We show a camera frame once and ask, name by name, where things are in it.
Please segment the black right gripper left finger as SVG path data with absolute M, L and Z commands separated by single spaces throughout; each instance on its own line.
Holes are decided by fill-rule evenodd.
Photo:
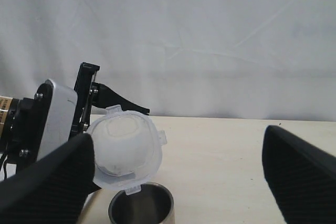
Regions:
M 1 223 L 77 223 L 93 191 L 93 141 L 79 134 L 1 182 Z

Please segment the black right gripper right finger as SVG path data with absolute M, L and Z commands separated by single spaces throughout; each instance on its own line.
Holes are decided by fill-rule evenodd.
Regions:
M 286 223 L 335 223 L 335 156 L 269 125 L 262 167 Z

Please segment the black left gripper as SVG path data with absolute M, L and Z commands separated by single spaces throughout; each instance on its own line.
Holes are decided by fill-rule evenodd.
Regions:
M 150 109 L 127 100 L 104 84 L 94 82 L 99 69 L 99 66 L 86 62 L 79 67 L 72 88 L 77 93 L 77 104 L 69 139 L 87 130 L 92 105 L 100 109 L 120 105 L 122 111 L 150 114 Z M 14 164 L 17 171 L 38 161 L 51 97 L 51 85 L 45 82 L 38 87 L 33 98 L 5 97 L 5 164 Z

